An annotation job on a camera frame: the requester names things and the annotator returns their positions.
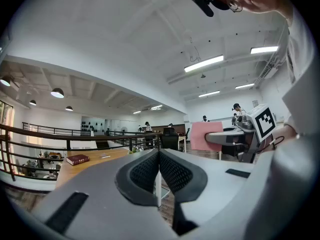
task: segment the table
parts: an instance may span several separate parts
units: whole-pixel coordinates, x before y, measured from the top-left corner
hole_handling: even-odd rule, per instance
[[[101,155],[103,153],[105,153],[106,156],[110,156],[110,157],[101,158]],[[67,157],[75,156],[75,155],[85,155],[90,157],[90,161],[72,166],[66,161],[66,157],[65,157],[61,164],[61,168],[56,180],[55,188],[62,186],[68,180],[72,179],[78,173],[82,172],[84,169],[90,166],[107,162],[113,159],[121,158],[126,156],[127,154],[128,154],[128,150],[124,148],[94,150],[94,151],[68,151]]]
[[[184,153],[187,153],[187,142],[186,142],[186,136],[179,136],[178,140],[178,149],[179,149],[179,143],[181,141],[184,141]]]

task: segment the red book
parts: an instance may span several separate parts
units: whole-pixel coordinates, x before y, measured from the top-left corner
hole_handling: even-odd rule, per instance
[[[66,161],[72,165],[72,166],[76,166],[85,162],[90,161],[90,157],[86,156],[84,154],[77,154],[77,155],[73,155],[73,156],[68,156],[66,158]]]

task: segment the metal railing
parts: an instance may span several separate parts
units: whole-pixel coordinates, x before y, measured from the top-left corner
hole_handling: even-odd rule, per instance
[[[25,165],[19,165],[16,164],[13,160],[13,156],[20,157],[20,158],[27,158],[30,160],[43,160],[43,161],[57,161],[62,162],[64,159],[54,159],[54,158],[47,158],[47,157],[34,157],[29,155],[23,155],[18,154],[10,151],[10,145],[17,145],[20,147],[26,147],[26,148],[34,148],[34,149],[42,149],[42,150],[55,150],[55,151],[97,151],[97,150],[111,150],[111,149],[118,149],[118,148],[124,148],[129,147],[129,150],[133,150],[133,147],[142,145],[146,149],[153,149],[153,148],[160,148],[160,141],[159,141],[159,133],[147,133],[147,134],[139,134],[137,135],[114,135],[114,136],[74,136],[74,135],[54,135],[51,133],[43,133],[39,131],[32,131],[32,130],[25,130],[20,128],[15,128],[7,125],[0,124],[0,129],[5,131],[4,135],[0,135],[0,153],[1,158],[0,162],[3,163],[3,168],[0,168],[0,171],[5,172],[7,174],[10,174],[13,181],[16,181],[16,177],[23,177],[23,178],[29,178],[34,180],[45,180],[45,181],[56,181],[56,178],[38,178],[38,177],[32,177],[32,176],[26,176],[20,173],[17,173],[17,168],[25,168],[27,170],[33,170],[33,171],[49,171],[49,172],[59,172],[60,169],[52,169],[52,168],[40,168],[40,167],[31,167],[31,166],[25,166]],[[39,147],[35,145],[29,145],[29,144],[23,144],[18,143],[15,141],[12,141],[10,139],[9,133],[15,133],[25,136],[31,136],[31,137],[38,137],[38,138],[45,138],[45,139],[51,139],[51,140],[63,140],[66,141],[66,148],[51,148],[51,147]],[[148,145],[150,144],[150,141],[139,141],[137,138],[150,138],[151,136],[156,136],[156,145]],[[84,149],[71,149],[70,141],[96,141],[96,142],[108,142],[108,141],[115,141],[120,142],[122,145],[120,146],[114,146],[114,147],[102,147],[102,148],[84,148]]]
[[[159,145],[159,134],[161,133],[148,133],[149,136],[153,137],[150,138],[146,141],[141,141],[141,139],[145,139],[143,135],[145,134],[144,132],[124,132],[124,131],[109,131],[110,136],[135,136],[135,138],[131,139],[131,144],[134,147],[137,148],[143,148],[143,150],[149,150],[154,147],[157,147]],[[126,140],[125,138],[121,140],[114,140],[114,143],[118,143],[121,145],[128,145],[130,142]]]
[[[22,122],[22,129],[37,133],[44,134],[54,134],[54,135],[68,135],[68,136],[90,136],[90,130],[75,130],[75,129],[64,129],[64,128],[56,128],[49,127],[43,125],[37,125],[27,122]]]

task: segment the wooden floor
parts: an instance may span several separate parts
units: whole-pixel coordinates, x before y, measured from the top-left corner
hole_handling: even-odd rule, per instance
[[[186,152],[195,156],[199,157],[205,157],[209,159],[219,159],[219,153],[213,152],[213,151],[200,151],[200,150],[191,150],[191,145],[188,142],[186,145]],[[238,161],[237,158],[232,157],[230,155],[222,155],[222,160],[224,161]],[[168,185],[166,182],[162,179],[162,185],[166,188],[168,188]],[[19,206],[25,208],[27,211],[31,212],[32,209],[37,205],[38,202],[40,202],[46,194],[42,193],[31,193],[31,192],[25,192],[21,190],[16,190],[10,187],[6,188],[6,192],[8,194],[8,197],[18,204]],[[173,223],[173,215],[174,215],[174,203],[175,203],[175,197],[170,192],[163,200],[162,205],[159,208],[159,211],[163,217],[163,219],[172,225]]]

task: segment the white ceiling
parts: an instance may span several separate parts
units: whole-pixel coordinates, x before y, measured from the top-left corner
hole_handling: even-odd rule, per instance
[[[61,88],[68,99],[92,100],[128,112],[136,112],[157,105],[156,102],[92,80],[61,74],[43,67],[4,60],[0,65],[0,76],[8,74],[20,88],[24,87],[30,95],[47,97],[51,95],[54,88]]]
[[[288,36],[287,31],[282,35],[286,23],[277,13],[233,13],[211,7],[214,17],[209,18],[191,0],[38,0],[34,8],[38,15],[30,13],[27,17],[34,17],[34,24],[43,28],[46,24],[49,27],[49,22],[52,28],[54,24],[63,31],[67,23],[72,23],[73,31],[105,40],[106,45],[112,40],[134,47],[152,65],[149,73],[160,73],[185,101],[217,90],[221,94],[235,92],[236,86],[254,83],[272,54],[251,55],[251,48],[280,44],[277,55],[281,60]],[[224,62],[185,73],[184,67],[191,65],[191,57],[194,60],[198,53],[202,60],[224,55]],[[114,91],[46,69],[29,70],[27,66],[23,70],[32,80],[29,85],[39,90],[50,89],[47,78],[67,95],[97,102],[103,102]],[[131,94],[118,93],[109,104],[124,106],[132,98]],[[136,108],[136,104],[144,105],[137,99],[126,105]]]

